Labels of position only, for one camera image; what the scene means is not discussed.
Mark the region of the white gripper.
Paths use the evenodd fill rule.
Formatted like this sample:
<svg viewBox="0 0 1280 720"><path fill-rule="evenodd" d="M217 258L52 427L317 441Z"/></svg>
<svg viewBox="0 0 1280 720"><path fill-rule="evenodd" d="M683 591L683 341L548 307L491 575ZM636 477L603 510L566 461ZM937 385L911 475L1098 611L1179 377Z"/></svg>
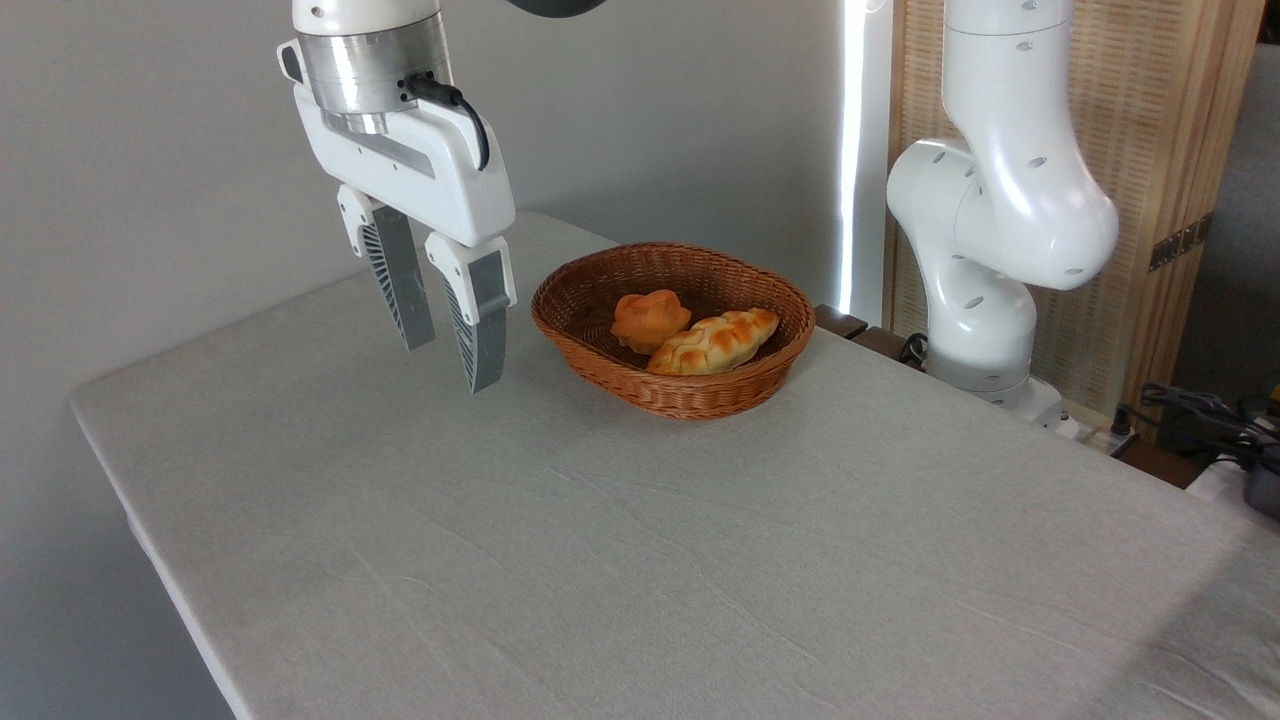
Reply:
<svg viewBox="0 0 1280 720"><path fill-rule="evenodd" d="M438 231L425 250L445 282L468 391L495 384L516 287L500 237L515 223L515 201L492 127L483 126L489 147L483 164L481 136L466 110L416 102L387 113L385 133L361 135L330 127L310 88L292 91L317 161L346 183L335 200L349 246L369 260L404 347L435 338L411 217Z"/></svg>

